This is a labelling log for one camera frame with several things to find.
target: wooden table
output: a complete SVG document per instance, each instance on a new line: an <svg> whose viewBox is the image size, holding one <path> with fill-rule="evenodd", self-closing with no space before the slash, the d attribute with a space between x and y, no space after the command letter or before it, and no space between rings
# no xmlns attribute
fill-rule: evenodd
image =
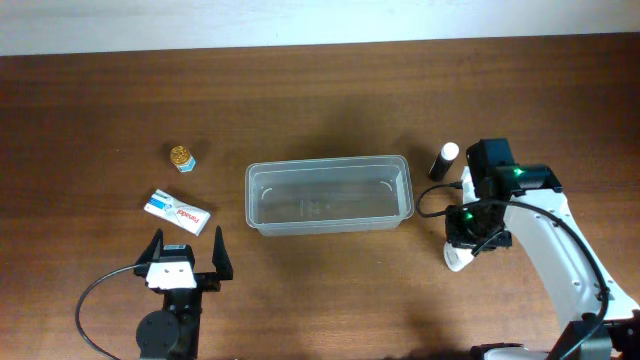
<svg viewBox="0 0 640 360"><path fill-rule="evenodd" d="M0 357L99 358L73 324L82 290L133 263L158 227L211 271L217 224L236 278L204 296L200 359L548 350L560 329L519 244L453 273L442 219L262 237L245 221L245 169L401 154L418 194L445 142L508 137L517 161L554 169L592 247L640 299L638 59L635 34L0 58ZM196 157L192 173L169 162L177 144ZM156 188L211 211L200 237L142 210ZM161 305L121 275L89 296L82 321L137 358L138 322Z"/></svg>

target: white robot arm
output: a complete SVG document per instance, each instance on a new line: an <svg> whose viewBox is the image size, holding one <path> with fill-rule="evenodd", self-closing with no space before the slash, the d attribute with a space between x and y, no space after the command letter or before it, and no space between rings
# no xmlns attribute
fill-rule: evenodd
<svg viewBox="0 0 640 360"><path fill-rule="evenodd" d="M467 151L469 166L462 176L461 211L447 213L444 255L447 265L459 271L480 253L508 241L510 233L520 241L551 297L558 322L565 333L549 353L534 353L524 348L484 349L483 359L609 359L612 348L623 351L624 359L636 358L640 325L640 307L614 281L580 232L562 186L546 166L519 166L513 162L505 139L482 140ZM584 244L584 251L570 234L540 212L516 206L482 205L483 200L510 201L542 209L561 219ZM497 237L495 246L490 242ZM599 313L603 304L598 278L585 251L590 253L608 288L608 307L599 335L576 345L580 334ZM567 349L574 349L570 354Z"/></svg>

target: plastic bin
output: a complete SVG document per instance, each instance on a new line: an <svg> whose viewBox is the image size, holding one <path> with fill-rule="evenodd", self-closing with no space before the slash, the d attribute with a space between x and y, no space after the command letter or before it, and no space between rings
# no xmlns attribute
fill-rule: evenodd
<svg viewBox="0 0 640 360"><path fill-rule="evenodd" d="M398 155L253 164L245 186L247 223L265 236L392 229L413 215Z"/></svg>

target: black cable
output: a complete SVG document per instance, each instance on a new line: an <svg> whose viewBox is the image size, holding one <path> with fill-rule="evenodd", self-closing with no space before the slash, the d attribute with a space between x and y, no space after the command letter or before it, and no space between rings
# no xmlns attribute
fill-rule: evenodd
<svg viewBox="0 0 640 360"><path fill-rule="evenodd" d="M494 239L497 239L498 237L500 237L502 233L503 233L502 230L497 231L495 234L493 234L492 237L489 238L489 240L483 242L482 245L480 245L477 249L474 249L473 251L471 251L471 255L478 256L478 254L480 254L480 251L482 251L482 249L484 249L487 245L489 245L489 243L491 243Z"/></svg>
<svg viewBox="0 0 640 360"><path fill-rule="evenodd" d="M577 341L575 345L573 345L562 357L560 357L560 359L564 359L567 356L569 356L571 353L573 353L576 349L578 349L578 347L580 347L580 345L582 345L582 343L585 340L591 337L591 335L593 335L600 328L600 326L603 325L604 317L607 314L607 310L609 309L609 288L607 287L607 284L604 280L604 276L600 271L600 267L596 263L596 260L594 259L593 255L585 245L582 238L580 238L580 236L578 236L578 234L576 234L576 232L573 231L573 229L569 225L567 225L564 221L562 221L562 219L553 215L549 211L541 209L537 206L515 202L515 201L503 201L503 200L496 200L496 199L479 200L479 201L463 204L460 206L449 207L444 211L425 214L420 210L420 200L422 199L424 194L426 194L427 192L428 191L425 191L420 196L420 198L418 199L418 202L416 203L418 214L420 214L423 217L437 217L437 216L447 215L455 212L465 211L472 207L486 206L486 205L501 205L505 207L514 206L522 209L527 209L547 217L549 220L554 222L554 226L557 225L561 227L573 239L576 246L578 246L578 248L580 248L580 250L584 254L585 258L587 259L587 262L589 263L589 265L591 266L591 269L593 270L593 273L596 279L598 280L598 286L600 287L600 292L598 293L598 300L600 300L602 305L600 306L600 311L598 311L598 314L596 315L596 318L594 321L595 324L593 325L591 330L589 330L588 333L586 333L579 341Z"/></svg>
<svg viewBox="0 0 640 360"><path fill-rule="evenodd" d="M422 198L427 195L427 193L431 190L434 189L439 189L439 188L443 188L443 187L452 187L455 189L462 189L462 181L455 181L449 184L438 184L438 185L434 185L430 188L428 188L427 190L423 191L422 194L420 194L420 196L418 196L418 200L416 200L416 211L418 212L418 214L420 214L420 216L424 217L424 218L430 218L430 217L438 217L438 216L442 216L445 215L447 212L445 211L439 211L439 212L435 212L435 213L430 213L430 214L425 214L422 212L422 210L420 209L420 202L422 201Z"/></svg>
<svg viewBox="0 0 640 360"><path fill-rule="evenodd" d="M101 282L107 280L108 278L110 278L110 277L112 277L114 275L123 273L123 272L128 271L128 270L132 270L132 269L136 269L136 268L139 268L139 267L147 266L147 265L149 265L149 264L147 264L147 263L136 264L136 265L130 265L130 266L127 266L127 267L123 267L122 269L114 270L114 271L108 273L107 275L101 277L100 279L94 281L91 285L89 285L89 287L82 293L82 295L80 295L80 299L78 299L78 304L76 305L76 329L78 329L78 332L80 333L80 336L84 339L84 341L87 342L87 344L89 344L89 346L91 346L91 348L93 348L93 350L99 352L100 354L108 357L111 360L120 360L120 359L118 359L114 355L109 354L104 349L102 349L100 346L96 345L96 343L91 341L91 339L89 339L89 336L87 336L87 334L84 332L84 329L82 329L82 325L80 324L80 308L82 307L82 303L84 302L84 299L87 297L87 295L89 295L91 290L93 290L93 288L95 288L96 286L100 285Z"/></svg>

